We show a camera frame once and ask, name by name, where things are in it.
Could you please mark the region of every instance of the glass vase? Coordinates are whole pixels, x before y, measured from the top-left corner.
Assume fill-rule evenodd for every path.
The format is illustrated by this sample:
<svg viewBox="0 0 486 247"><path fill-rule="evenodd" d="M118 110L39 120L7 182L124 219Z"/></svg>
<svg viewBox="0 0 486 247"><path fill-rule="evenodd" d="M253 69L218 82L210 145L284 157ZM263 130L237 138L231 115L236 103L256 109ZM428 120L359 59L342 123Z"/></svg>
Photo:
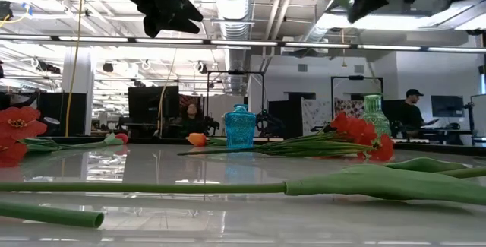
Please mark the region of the glass vase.
<svg viewBox="0 0 486 247"><path fill-rule="evenodd" d="M378 137L383 134L391 136L390 122L381 110L381 94L364 96L364 107L364 114L361 118L374 125Z"/></svg>
<svg viewBox="0 0 486 247"><path fill-rule="evenodd" d="M226 146L230 149L253 147L257 117L246 105L235 105L235 111L225 114Z"/></svg>

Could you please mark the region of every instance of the woman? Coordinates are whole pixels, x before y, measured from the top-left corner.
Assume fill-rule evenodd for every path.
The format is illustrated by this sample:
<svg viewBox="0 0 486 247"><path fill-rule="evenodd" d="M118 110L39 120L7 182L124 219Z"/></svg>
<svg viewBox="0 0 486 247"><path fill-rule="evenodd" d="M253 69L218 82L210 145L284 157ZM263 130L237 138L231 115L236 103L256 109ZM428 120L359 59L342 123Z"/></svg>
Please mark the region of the woman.
<svg viewBox="0 0 486 247"><path fill-rule="evenodd" d="M183 137L189 136L190 133L204 133L203 113L195 104L188 105L182 113L181 126Z"/></svg>

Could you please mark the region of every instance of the ventilation pipe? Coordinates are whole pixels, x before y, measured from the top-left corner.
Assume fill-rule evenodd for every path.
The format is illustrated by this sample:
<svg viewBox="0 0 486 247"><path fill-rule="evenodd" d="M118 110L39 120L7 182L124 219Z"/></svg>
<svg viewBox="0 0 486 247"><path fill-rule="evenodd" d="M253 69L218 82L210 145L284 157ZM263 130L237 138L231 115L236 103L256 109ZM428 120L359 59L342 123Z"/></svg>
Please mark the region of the ventilation pipe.
<svg viewBox="0 0 486 247"><path fill-rule="evenodd" d="M223 20L248 21L251 16L251 0L216 0L219 18ZM221 33L224 39L248 40L250 25L245 23L221 23ZM251 65L244 49L225 49L225 64L227 70L250 71ZM242 95L246 92L245 76L228 77L231 93Z"/></svg>

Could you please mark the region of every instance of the black cap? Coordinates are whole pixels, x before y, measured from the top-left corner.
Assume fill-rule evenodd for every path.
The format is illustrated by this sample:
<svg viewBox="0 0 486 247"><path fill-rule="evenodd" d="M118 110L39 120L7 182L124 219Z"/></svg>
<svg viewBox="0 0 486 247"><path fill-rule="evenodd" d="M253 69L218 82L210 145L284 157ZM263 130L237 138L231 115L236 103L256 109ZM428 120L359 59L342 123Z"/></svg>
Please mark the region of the black cap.
<svg viewBox="0 0 486 247"><path fill-rule="evenodd" d="M407 97L408 96L412 96L412 95L417 95L417 96L424 96L424 94L420 93L418 90L416 89L411 89L409 91L407 91Z"/></svg>

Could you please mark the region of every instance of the black monitor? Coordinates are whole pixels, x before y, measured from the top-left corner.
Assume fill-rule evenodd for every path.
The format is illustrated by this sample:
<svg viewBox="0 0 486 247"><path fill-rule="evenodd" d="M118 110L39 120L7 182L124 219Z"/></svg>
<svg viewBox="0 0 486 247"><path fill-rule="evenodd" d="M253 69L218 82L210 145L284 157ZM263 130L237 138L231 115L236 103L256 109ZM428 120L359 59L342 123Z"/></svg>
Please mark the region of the black monitor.
<svg viewBox="0 0 486 247"><path fill-rule="evenodd" d="M128 110L133 123L156 124L163 87L128 88ZM166 87L162 116L179 116L179 87Z"/></svg>
<svg viewBox="0 0 486 247"><path fill-rule="evenodd" d="M432 96L432 115L438 118L464 117L462 96Z"/></svg>
<svg viewBox="0 0 486 247"><path fill-rule="evenodd" d="M404 100L383 100L381 103L383 114L385 114L390 122L400 120L400 106L403 104L403 101Z"/></svg>

